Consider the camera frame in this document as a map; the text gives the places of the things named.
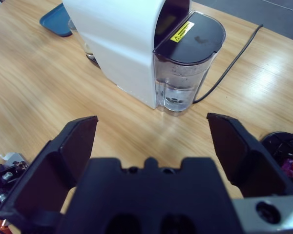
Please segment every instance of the white coffee machine body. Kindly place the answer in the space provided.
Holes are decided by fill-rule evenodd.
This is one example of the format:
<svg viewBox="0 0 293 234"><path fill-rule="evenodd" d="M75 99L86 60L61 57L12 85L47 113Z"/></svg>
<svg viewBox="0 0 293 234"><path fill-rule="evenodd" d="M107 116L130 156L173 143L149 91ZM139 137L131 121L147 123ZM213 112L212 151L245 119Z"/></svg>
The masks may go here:
<svg viewBox="0 0 293 234"><path fill-rule="evenodd" d="M153 109L157 105L153 60L156 41L182 21L190 11L190 3L190 0L63 0L106 77ZM157 29L161 18L161 28Z"/></svg>

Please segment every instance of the coffee machine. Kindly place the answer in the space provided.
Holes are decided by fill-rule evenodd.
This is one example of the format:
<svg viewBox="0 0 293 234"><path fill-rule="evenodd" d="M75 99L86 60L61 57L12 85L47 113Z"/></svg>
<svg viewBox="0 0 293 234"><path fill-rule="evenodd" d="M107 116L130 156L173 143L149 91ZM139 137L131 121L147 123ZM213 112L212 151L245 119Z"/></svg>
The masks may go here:
<svg viewBox="0 0 293 234"><path fill-rule="evenodd" d="M191 0L63 0L108 79L152 109L191 106L224 40Z"/></svg>

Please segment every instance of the black plastic part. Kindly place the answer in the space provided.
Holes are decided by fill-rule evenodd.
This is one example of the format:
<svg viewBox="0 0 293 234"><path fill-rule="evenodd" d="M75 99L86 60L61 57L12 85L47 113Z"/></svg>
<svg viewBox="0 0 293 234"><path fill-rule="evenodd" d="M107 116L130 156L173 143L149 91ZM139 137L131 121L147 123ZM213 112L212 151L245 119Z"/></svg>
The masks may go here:
<svg viewBox="0 0 293 234"><path fill-rule="evenodd" d="M0 216L23 232L52 232L90 158L97 117L69 122L48 142L0 205Z"/></svg>
<svg viewBox="0 0 293 234"><path fill-rule="evenodd" d="M193 27L180 41L170 38L184 25L167 37L156 49L155 55L161 61L173 61L181 65L196 65L219 51L225 40L226 32L216 20L194 12L184 23L190 21Z"/></svg>
<svg viewBox="0 0 293 234"><path fill-rule="evenodd" d="M154 48L164 40L189 14L189 0L166 0L157 19Z"/></svg>
<svg viewBox="0 0 293 234"><path fill-rule="evenodd" d="M293 195L293 183L237 119L214 113L207 119L227 179L244 197Z"/></svg>
<svg viewBox="0 0 293 234"><path fill-rule="evenodd" d="M134 173L116 158L90 159L56 233L243 233L210 158L185 158L175 174L165 169L153 158Z"/></svg>
<svg viewBox="0 0 293 234"><path fill-rule="evenodd" d="M279 166L282 166L284 160L289 158L288 153L293 154L293 133L274 132L265 136L261 143L271 156L276 160Z"/></svg>

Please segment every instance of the wooden table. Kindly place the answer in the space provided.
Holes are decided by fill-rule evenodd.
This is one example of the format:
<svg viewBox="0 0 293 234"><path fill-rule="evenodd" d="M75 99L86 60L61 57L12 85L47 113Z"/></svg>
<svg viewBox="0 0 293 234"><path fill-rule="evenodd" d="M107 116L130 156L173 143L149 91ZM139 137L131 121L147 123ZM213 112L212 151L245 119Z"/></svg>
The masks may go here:
<svg viewBox="0 0 293 234"><path fill-rule="evenodd" d="M187 156L212 157L231 197L241 197L215 155L208 112L238 118L257 138L293 133L293 40L265 28L204 101L183 116L152 110L109 81L73 36L58 37L39 19L60 0L7 0L0 6L0 154L31 161L76 118L97 115L93 157L118 157L124 167L155 157L179 167ZM193 3L219 20L227 39L199 95L221 76L257 25Z"/></svg>

